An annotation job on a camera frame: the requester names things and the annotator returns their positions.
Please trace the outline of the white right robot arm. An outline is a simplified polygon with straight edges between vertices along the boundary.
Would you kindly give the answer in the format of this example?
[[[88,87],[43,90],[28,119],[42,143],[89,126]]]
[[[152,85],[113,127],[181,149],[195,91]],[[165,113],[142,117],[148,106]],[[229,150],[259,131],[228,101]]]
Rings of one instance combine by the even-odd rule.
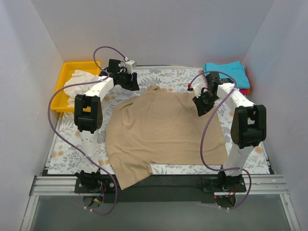
[[[243,172],[244,164],[253,149],[265,140],[267,134],[267,111],[264,105],[249,101],[237,88],[236,80],[228,74],[220,78],[220,71],[205,71],[207,86],[188,84],[188,91],[193,91],[193,102],[199,116],[211,112],[212,119],[218,110],[215,106],[225,103],[233,112],[231,124],[232,147],[227,161],[216,170],[217,175],[201,179],[204,192],[245,192]]]

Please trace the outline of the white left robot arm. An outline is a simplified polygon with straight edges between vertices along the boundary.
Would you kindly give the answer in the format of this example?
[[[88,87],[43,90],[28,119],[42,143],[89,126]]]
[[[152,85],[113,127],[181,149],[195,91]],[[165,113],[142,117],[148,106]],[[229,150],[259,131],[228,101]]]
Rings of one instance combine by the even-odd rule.
[[[76,176],[82,186],[95,193],[103,185],[97,157],[98,131],[103,124],[102,100],[115,85],[129,91],[138,91],[140,88],[136,72],[101,76],[88,84],[91,85],[89,90],[75,96],[74,124],[80,132],[80,150],[84,155],[81,171]]]

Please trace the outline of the beige t shirt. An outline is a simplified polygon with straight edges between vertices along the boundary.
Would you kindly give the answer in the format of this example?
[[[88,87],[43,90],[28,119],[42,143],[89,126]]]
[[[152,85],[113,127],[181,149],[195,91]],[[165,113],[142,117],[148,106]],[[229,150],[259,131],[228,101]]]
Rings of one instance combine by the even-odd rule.
[[[225,163],[228,154],[219,118],[199,117],[193,97],[151,85],[114,107],[105,128],[105,145],[121,189],[150,176],[151,163]]]

